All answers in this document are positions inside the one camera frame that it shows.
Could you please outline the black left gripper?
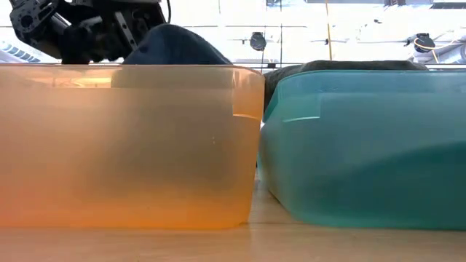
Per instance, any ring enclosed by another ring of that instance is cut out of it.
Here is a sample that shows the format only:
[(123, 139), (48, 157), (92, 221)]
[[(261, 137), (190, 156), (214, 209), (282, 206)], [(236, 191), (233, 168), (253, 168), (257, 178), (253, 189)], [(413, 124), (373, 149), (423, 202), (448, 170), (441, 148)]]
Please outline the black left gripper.
[[(161, 1), (59, 0), (58, 13), (73, 25), (60, 37), (61, 63), (115, 61), (126, 47), (137, 49), (149, 29), (168, 22)], [(101, 32), (90, 28), (94, 22), (101, 23)]]

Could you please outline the blue denim cap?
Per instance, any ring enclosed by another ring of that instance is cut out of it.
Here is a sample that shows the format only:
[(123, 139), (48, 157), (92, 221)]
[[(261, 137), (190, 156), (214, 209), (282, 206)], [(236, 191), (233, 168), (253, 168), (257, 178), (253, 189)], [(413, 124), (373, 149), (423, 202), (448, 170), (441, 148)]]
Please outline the blue denim cap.
[(152, 28), (123, 61), (127, 65), (231, 65), (200, 35), (178, 25)]

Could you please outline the grey-green denim cap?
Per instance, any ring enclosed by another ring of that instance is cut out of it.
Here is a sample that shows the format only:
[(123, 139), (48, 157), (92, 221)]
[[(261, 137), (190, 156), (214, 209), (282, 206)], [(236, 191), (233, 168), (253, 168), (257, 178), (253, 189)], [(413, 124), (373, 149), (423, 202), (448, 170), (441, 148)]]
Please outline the grey-green denim cap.
[(264, 74), (264, 111), (268, 107), (278, 82), (287, 76), (307, 71), (324, 70), (381, 70), (381, 71), (427, 71), (421, 63), (409, 60), (377, 60), (377, 61), (335, 61), (315, 60), (301, 65), (290, 65)]

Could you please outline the orange translucent plastic bin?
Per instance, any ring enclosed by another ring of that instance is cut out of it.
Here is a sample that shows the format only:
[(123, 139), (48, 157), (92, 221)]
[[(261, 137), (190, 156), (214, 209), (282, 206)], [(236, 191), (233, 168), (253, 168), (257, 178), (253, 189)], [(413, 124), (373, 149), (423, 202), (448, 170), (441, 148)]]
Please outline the orange translucent plastic bin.
[(264, 77), (233, 65), (0, 65), (0, 228), (248, 219)]

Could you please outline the teal translucent plastic bin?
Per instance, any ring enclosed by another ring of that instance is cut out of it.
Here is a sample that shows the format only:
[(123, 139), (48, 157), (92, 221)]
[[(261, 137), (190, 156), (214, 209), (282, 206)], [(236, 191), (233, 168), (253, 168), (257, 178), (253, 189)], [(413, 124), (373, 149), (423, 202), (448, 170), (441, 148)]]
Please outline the teal translucent plastic bin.
[(466, 71), (310, 71), (279, 82), (258, 170), (297, 220), (466, 230)]

